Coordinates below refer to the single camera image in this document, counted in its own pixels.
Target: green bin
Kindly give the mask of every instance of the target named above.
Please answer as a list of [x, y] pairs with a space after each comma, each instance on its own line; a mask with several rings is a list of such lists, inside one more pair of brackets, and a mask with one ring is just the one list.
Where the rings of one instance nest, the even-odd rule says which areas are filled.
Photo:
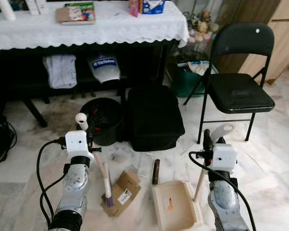
[[[199, 81], [201, 81], [200, 75], [193, 72], [186, 72], [183, 68], [177, 68], [175, 74], [172, 75], [171, 89], [177, 97], [186, 98]], [[194, 93], [204, 93], [204, 86], [202, 83]]]

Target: white cloth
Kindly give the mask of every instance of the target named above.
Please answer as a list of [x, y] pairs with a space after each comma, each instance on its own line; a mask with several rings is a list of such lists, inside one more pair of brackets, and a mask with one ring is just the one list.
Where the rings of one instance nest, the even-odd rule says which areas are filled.
[[75, 60], [76, 57], [70, 54], [43, 57], [51, 88], [66, 89], [76, 86]]
[[179, 40], [182, 47], [189, 38], [186, 19], [171, 1], [165, 2], [162, 14], [140, 14], [138, 17], [130, 15], [128, 1], [94, 1], [96, 23], [74, 26], [55, 22], [55, 9], [63, 7], [65, 3], [48, 2], [49, 15], [15, 12], [15, 21], [5, 20], [0, 13], [0, 50], [83, 43], [152, 43], [164, 39]]

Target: wooden brush handle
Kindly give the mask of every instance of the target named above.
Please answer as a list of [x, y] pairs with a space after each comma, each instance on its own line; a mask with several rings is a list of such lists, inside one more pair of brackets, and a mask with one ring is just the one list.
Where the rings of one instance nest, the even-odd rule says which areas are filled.
[[105, 169], [103, 167], [100, 155], [98, 154], [98, 152], [93, 152], [92, 154], [94, 155], [94, 159], [95, 159], [95, 161], [96, 161], [96, 163], [97, 163], [97, 165], [98, 165], [98, 167], [99, 167], [99, 169], [100, 169], [100, 171], [102, 173], [103, 178], [106, 179], [107, 178], [107, 173], [106, 173], [106, 171], [105, 171]]
[[108, 170], [107, 162], [104, 162], [103, 166], [104, 166], [104, 171], [107, 174], [107, 177], [104, 178], [105, 197], [110, 198], [111, 197], [111, 185], [110, 185], [109, 170]]

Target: black cable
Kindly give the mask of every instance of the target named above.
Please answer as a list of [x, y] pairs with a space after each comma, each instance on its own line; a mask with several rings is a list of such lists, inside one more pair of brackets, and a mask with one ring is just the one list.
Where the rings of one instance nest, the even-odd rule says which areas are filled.
[[[45, 211], [45, 209], [44, 209], [44, 206], [43, 206], [43, 197], [48, 197], [47, 194], [46, 194], [46, 192], [47, 192], [52, 186], [54, 186], [55, 184], [59, 183], [65, 176], [66, 176], [66, 173], [63, 174], [63, 176], [60, 177], [58, 180], [56, 180], [54, 183], [52, 183], [51, 185], [47, 186], [46, 189], [45, 189], [45, 191], [40, 194], [39, 204], [41, 205], [41, 209], [42, 209], [42, 207], [43, 207], [43, 210], [44, 210], [44, 211]], [[51, 221], [50, 221], [50, 219], [49, 219], [49, 217], [48, 217], [47, 214], [46, 214], [46, 215], [44, 214], [44, 216], [45, 216], [45, 218], [46, 218], [47, 225], [48, 225], [48, 228], [49, 228], [50, 225], [51, 225]]]
[[8, 126], [10, 125], [10, 127], [13, 129], [13, 132], [14, 132], [14, 135], [15, 135], [15, 143], [9, 148], [9, 150], [10, 150], [10, 149], [13, 148], [13, 147], [16, 145], [16, 143], [17, 143], [17, 134], [16, 134], [16, 131], [15, 131], [15, 128], [13, 127], [13, 125], [10, 124], [8, 121], [5, 121], [5, 122], [7, 123]]
[[[41, 157], [41, 155], [42, 155], [42, 152], [43, 152], [43, 150], [44, 150], [44, 148], [45, 148], [46, 146], [48, 146], [49, 144], [52, 144], [52, 143], [58, 143], [58, 140], [53, 140], [53, 141], [49, 141], [49, 142], [45, 143], [45, 144], [41, 147], [41, 149], [39, 150], [38, 160], [37, 160], [37, 178], [38, 178], [39, 186], [40, 186], [40, 188], [41, 188], [41, 190], [42, 190], [42, 194], [44, 195], [45, 200], [46, 200], [46, 202], [47, 202], [47, 205], [48, 205], [48, 207], [49, 207], [51, 216], [53, 217], [53, 207], [52, 207], [52, 204], [50, 203], [50, 200], [49, 200], [49, 198], [48, 198], [48, 196], [47, 196], [47, 194], [46, 194], [46, 192], [45, 192], [45, 189], [44, 189], [44, 186], [43, 186], [42, 180], [41, 180], [41, 178], [40, 178], [40, 174], [39, 174], [39, 163], [40, 163], [40, 157]], [[40, 208], [41, 208], [41, 210], [42, 210], [42, 213], [43, 213], [43, 215], [44, 215], [44, 217], [45, 217], [45, 219], [46, 219], [46, 221], [47, 221], [47, 225], [48, 225], [48, 227], [50, 227], [51, 221], [50, 221], [50, 219], [49, 219], [49, 217], [48, 217], [48, 215], [47, 215], [47, 213], [46, 213], [46, 211], [45, 211], [45, 209], [44, 209], [43, 201], [40, 200], [39, 205], [40, 205]]]
[[241, 191], [240, 191], [230, 180], [228, 180], [227, 178], [225, 178], [223, 175], [219, 174], [217, 171], [214, 171], [213, 169], [210, 169], [209, 167], [206, 167], [206, 166], [198, 163], [198, 162], [192, 157], [192, 154], [195, 154], [195, 153], [191, 152], [191, 153], [188, 154], [188, 156], [189, 156], [190, 160], [191, 160], [194, 164], [196, 164], [196, 165], [198, 165], [199, 167], [201, 167], [201, 168], [203, 168], [203, 169], [205, 169], [205, 170], [207, 170], [207, 171], [209, 171], [209, 172], [211, 172], [211, 173], [219, 176], [220, 178], [222, 178], [224, 181], [226, 181], [228, 184], [230, 184], [231, 187], [234, 188], [234, 190], [236, 191], [237, 194], [240, 195], [240, 197], [242, 198], [242, 200], [243, 200], [243, 202], [244, 202], [244, 204], [245, 204], [245, 206], [246, 206], [246, 208], [247, 208], [247, 211], [248, 211], [248, 213], [249, 213], [252, 229], [253, 229], [254, 231], [256, 231], [256, 226], [255, 226], [254, 218], [252, 217], [252, 213], [251, 213], [250, 206], [249, 206], [246, 198], [244, 197], [244, 195], [241, 193]]

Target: chair backrest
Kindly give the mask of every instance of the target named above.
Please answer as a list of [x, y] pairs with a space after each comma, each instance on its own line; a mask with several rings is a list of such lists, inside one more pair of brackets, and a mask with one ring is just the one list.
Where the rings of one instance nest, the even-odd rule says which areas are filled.
[[270, 57], [274, 34], [269, 26], [260, 23], [236, 23], [224, 27], [213, 41], [210, 57], [224, 54], [249, 53]]

